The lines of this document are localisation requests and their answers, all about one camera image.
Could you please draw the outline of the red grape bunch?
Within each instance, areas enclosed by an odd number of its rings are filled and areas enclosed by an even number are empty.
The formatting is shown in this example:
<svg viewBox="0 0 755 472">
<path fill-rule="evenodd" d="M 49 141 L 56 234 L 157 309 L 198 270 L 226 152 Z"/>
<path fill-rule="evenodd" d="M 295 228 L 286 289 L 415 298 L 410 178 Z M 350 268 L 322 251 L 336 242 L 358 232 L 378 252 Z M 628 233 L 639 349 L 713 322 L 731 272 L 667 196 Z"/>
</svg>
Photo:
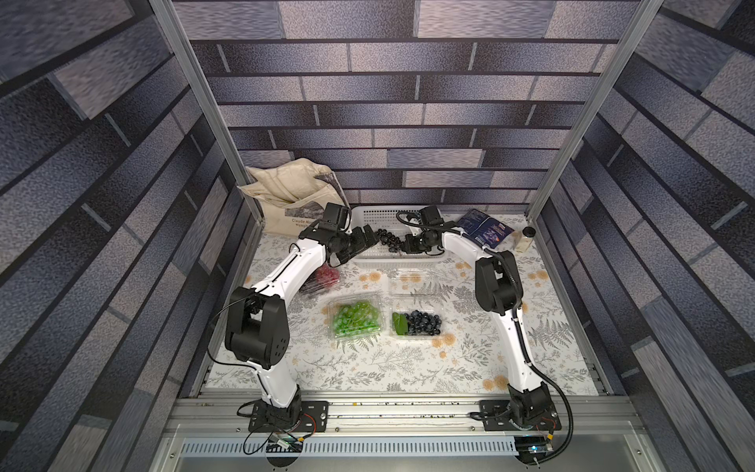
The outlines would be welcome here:
<svg viewBox="0 0 755 472">
<path fill-rule="evenodd" d="M 332 288 L 340 282 L 340 272 L 329 265 L 319 267 L 314 273 L 313 288 L 314 291 L 326 290 Z"/>
</svg>

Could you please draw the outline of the clear clamshell container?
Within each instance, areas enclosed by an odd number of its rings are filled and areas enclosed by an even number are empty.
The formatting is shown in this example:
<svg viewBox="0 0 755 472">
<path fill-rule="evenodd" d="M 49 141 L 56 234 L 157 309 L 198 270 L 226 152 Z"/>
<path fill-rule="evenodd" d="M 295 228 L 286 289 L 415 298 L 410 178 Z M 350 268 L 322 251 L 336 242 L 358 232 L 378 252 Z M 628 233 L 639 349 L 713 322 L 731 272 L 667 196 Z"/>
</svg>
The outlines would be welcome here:
<svg viewBox="0 0 755 472">
<path fill-rule="evenodd" d="M 340 283 L 340 272 L 328 264 L 321 265 L 303 283 L 300 292 L 305 295 L 316 295 L 333 289 Z"/>
<path fill-rule="evenodd" d="M 367 291 L 326 301 L 328 334 L 336 341 L 376 341 L 385 327 L 383 295 Z"/>
<path fill-rule="evenodd" d="M 441 283 L 430 271 L 398 269 L 389 279 L 389 294 L 387 294 L 387 302 L 389 303 L 387 329 L 389 334 L 400 340 L 443 342 L 450 335 L 450 317 L 453 312 L 452 292 L 453 287 L 451 285 Z M 444 321 L 442 334 L 440 336 L 397 336 L 392 331 L 391 314 L 414 310 L 440 315 Z"/>
</svg>

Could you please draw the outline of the black grape bunch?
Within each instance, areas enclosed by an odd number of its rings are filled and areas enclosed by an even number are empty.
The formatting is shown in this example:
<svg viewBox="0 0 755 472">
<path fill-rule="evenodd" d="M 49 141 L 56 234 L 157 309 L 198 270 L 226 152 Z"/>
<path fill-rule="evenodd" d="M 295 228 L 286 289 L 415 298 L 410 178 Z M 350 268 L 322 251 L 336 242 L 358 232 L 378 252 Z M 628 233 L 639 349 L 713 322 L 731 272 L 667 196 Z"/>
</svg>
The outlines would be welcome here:
<svg viewBox="0 0 755 472">
<path fill-rule="evenodd" d="M 414 310 L 393 312 L 391 326 L 397 336 L 440 336 L 444 321 L 438 314 Z"/>
<path fill-rule="evenodd" d="M 386 229 L 380 228 L 377 231 L 377 239 L 391 254 L 399 254 L 404 249 L 404 240 Z"/>
</svg>

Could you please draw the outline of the green grape bunch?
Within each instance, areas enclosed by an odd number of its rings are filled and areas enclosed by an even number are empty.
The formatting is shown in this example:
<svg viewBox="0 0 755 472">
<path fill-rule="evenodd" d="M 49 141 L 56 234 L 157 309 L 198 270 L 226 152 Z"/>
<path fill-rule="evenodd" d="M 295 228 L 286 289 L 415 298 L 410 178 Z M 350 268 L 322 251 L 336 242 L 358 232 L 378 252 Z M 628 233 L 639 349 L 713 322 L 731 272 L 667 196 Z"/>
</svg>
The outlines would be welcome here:
<svg viewBox="0 0 755 472">
<path fill-rule="evenodd" d="M 354 311 L 350 306 L 341 306 L 335 314 L 332 327 L 336 338 L 350 336 L 354 328 Z"/>
<path fill-rule="evenodd" d="M 371 334 L 381 329 L 381 311 L 368 301 L 359 301 L 350 305 L 354 311 L 353 332 L 356 334 Z"/>
</svg>

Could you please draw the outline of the green grape bunch front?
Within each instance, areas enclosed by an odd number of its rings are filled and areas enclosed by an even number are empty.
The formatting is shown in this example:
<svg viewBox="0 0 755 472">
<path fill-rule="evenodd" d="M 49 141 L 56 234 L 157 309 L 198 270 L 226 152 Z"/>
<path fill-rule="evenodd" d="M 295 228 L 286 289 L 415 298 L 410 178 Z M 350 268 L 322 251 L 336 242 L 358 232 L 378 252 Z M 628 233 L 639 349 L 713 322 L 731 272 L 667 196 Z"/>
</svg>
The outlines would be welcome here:
<svg viewBox="0 0 755 472">
<path fill-rule="evenodd" d="M 354 328 L 354 311 L 350 306 L 341 306 L 335 314 L 332 327 L 336 338 L 350 336 Z"/>
</svg>

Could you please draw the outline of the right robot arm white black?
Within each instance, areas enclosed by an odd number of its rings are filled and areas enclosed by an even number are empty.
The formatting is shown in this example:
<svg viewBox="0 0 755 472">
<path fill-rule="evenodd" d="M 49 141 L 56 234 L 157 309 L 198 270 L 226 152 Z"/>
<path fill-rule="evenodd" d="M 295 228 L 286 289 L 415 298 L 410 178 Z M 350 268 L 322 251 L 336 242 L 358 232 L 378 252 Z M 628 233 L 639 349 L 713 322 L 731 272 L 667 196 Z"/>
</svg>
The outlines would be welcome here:
<svg viewBox="0 0 755 472">
<path fill-rule="evenodd" d="M 401 210 L 396 219 L 420 231 L 407 246 L 410 253 L 438 248 L 456 255 L 474 269 L 476 301 L 491 315 L 507 361 L 509 403 L 495 419 L 508 421 L 521 431 L 552 434 L 558 430 L 560 417 L 551 396 L 551 389 L 557 389 L 558 385 L 534 363 L 522 324 L 523 284 L 513 253 L 497 251 L 458 223 L 445 221 L 436 206 L 414 212 Z"/>
</svg>

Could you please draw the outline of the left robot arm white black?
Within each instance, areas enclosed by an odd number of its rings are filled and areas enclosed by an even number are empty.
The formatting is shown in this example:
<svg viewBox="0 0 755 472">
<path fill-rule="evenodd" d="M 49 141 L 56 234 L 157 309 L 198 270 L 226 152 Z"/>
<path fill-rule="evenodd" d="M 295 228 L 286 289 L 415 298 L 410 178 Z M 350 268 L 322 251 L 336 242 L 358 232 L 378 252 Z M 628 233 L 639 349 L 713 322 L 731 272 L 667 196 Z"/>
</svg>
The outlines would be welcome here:
<svg viewBox="0 0 755 472">
<path fill-rule="evenodd" d="M 328 204 L 273 271 L 250 288 L 239 287 L 227 308 L 225 349 L 252 369 L 261 398 L 250 403 L 252 433 L 288 431 L 302 416 L 301 388 L 283 361 L 290 341 L 288 306 L 317 269 L 342 265 L 378 243 L 371 226 L 347 227 L 350 212 Z"/>
</svg>

